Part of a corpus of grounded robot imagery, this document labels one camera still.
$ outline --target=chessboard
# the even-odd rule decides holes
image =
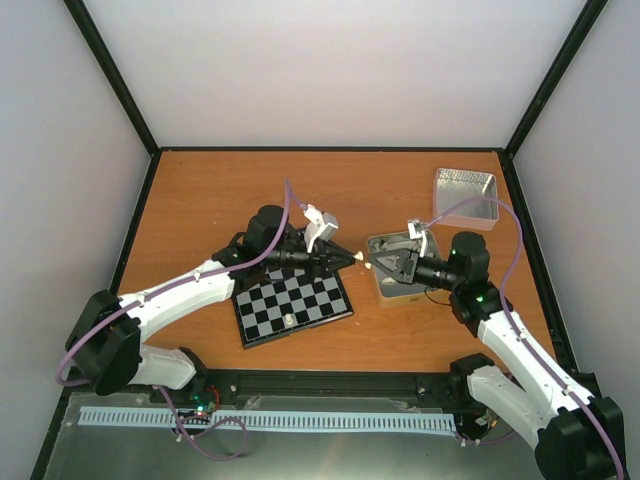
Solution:
[[[233,306],[244,348],[353,315],[337,273],[310,280],[303,270],[274,270]]]

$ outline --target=black cable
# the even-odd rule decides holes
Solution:
[[[434,300],[433,298],[431,298],[429,296],[429,294],[427,293],[427,288],[429,288],[429,287],[425,287],[424,288],[424,295],[425,295],[425,297],[427,297],[429,299],[429,301],[435,303],[436,305],[442,305],[443,307],[450,307],[451,306],[450,303],[438,302],[437,300]]]

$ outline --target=white wall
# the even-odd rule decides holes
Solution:
[[[516,156],[580,367],[640,475],[640,3],[609,2]]]
[[[3,2],[0,58],[0,476],[23,480],[148,157],[62,1]]]
[[[88,0],[161,145],[506,145],[584,0]]]

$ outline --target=gray floor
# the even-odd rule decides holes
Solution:
[[[141,401],[134,395],[107,398],[108,403],[93,396],[72,399],[47,480],[542,478],[533,452],[519,437],[498,446],[462,448],[449,437],[416,434],[251,432],[242,457],[213,462],[176,443],[169,430],[75,425],[81,405],[130,406]],[[200,443],[222,454],[232,452],[240,440],[239,432],[221,431]]]

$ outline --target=brown tabletop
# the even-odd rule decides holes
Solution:
[[[227,245],[265,204],[281,205],[288,177],[303,202],[335,215],[334,240],[365,250],[368,237],[406,230],[409,218],[431,218],[433,179],[440,167],[491,172],[510,203],[498,157],[486,152],[165,152],[151,187],[120,293],[135,292],[191,270]],[[306,225],[299,209],[290,221]],[[435,226],[443,253],[460,229]],[[482,232],[498,284],[516,249],[506,213]],[[341,271],[355,315],[244,350],[231,301],[194,312],[147,342],[192,349],[209,368],[438,372],[465,355],[495,356],[458,324],[450,308],[420,302],[382,308],[362,263]],[[526,256],[507,296],[538,341],[551,339]]]

